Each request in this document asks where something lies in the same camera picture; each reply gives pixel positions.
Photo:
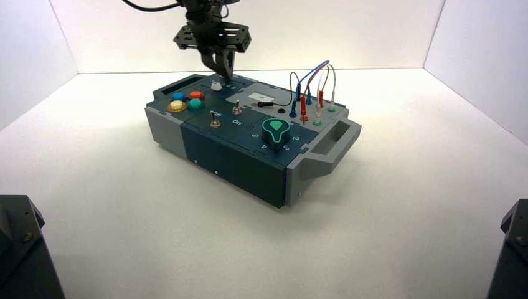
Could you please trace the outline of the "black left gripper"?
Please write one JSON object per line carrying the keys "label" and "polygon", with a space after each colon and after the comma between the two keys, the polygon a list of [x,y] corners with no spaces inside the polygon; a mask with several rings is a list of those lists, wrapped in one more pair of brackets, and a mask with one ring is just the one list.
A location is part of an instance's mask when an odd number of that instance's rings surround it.
{"label": "black left gripper", "polygon": [[173,38],[180,49],[198,49],[200,47],[222,51],[200,51],[202,63],[218,75],[231,80],[235,52],[244,53],[252,37],[249,27],[231,22],[213,24],[186,24]]}

